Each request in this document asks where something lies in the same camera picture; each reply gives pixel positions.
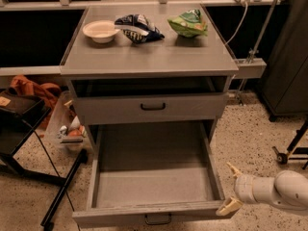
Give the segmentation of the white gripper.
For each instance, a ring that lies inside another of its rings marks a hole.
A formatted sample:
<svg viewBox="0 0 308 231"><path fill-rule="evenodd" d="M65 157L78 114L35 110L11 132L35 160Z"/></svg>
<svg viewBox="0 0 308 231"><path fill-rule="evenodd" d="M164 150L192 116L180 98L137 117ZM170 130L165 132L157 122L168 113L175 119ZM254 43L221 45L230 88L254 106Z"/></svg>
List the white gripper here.
<svg viewBox="0 0 308 231"><path fill-rule="evenodd" d="M242 174L242 172L234 167L231 163L226 163L233 173L233 178L236 179L234 191L237 197L228 197L217 209L216 215L220 217L227 216L242 208L244 203L256 204L257 201L253 195L253 176Z"/></svg>

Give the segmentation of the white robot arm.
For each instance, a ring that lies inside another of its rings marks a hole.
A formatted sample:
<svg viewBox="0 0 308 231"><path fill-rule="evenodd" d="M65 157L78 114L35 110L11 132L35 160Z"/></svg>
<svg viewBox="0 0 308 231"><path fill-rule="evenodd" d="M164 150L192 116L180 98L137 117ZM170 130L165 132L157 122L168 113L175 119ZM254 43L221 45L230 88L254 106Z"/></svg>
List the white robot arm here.
<svg viewBox="0 0 308 231"><path fill-rule="evenodd" d="M308 179L302 174L283 170L274 177L257 177L242 173L230 163L227 165L235 179L235 195L220 205L218 216L227 216L245 204L268 204L287 213L308 215Z"/></svg>

